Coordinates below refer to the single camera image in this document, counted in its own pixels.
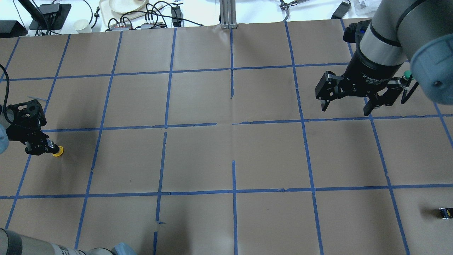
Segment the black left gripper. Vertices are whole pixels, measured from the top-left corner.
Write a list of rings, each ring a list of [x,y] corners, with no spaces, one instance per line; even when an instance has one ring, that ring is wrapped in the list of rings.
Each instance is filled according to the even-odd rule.
[[[28,155],[51,153],[52,148],[57,148],[50,137],[41,131],[47,120],[38,100],[10,104],[6,108],[6,113],[7,122],[10,124],[6,129],[8,139],[25,144],[25,152]]]

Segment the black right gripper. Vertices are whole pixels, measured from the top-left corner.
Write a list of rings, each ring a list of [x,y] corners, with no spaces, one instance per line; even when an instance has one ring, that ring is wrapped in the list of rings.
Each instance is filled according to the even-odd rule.
[[[321,102],[321,110],[325,112],[331,101],[347,96],[368,98],[365,116],[375,108],[392,106],[406,88],[401,78],[393,79],[401,65],[381,65],[356,50],[343,76],[326,71],[316,85],[315,97]]]

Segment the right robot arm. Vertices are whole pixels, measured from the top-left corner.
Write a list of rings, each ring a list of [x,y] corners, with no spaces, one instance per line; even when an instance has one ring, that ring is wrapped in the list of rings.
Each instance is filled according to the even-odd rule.
[[[343,97],[366,97],[363,113],[408,101],[421,87],[452,105],[452,1],[382,0],[373,18],[350,24],[343,41],[356,45],[344,74],[326,71],[315,88],[321,110]]]

